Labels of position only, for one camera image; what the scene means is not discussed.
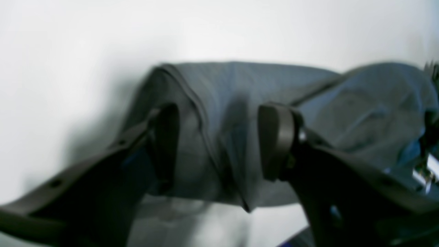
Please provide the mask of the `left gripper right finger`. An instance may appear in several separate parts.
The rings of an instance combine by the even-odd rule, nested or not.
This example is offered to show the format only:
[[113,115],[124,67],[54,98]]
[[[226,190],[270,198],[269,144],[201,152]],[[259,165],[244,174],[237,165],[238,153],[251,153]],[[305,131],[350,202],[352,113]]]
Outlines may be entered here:
[[315,246],[438,246],[438,169],[425,152],[380,170],[331,147],[288,105],[259,106],[257,127],[263,176],[290,184]]

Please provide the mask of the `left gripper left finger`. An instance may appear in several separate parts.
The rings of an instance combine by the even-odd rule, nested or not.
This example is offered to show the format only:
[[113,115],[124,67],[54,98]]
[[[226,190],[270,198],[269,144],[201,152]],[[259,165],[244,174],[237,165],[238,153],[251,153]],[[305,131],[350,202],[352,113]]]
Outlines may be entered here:
[[1,206],[1,232],[53,247],[124,247],[147,192],[174,182],[180,114],[160,105],[102,153]]

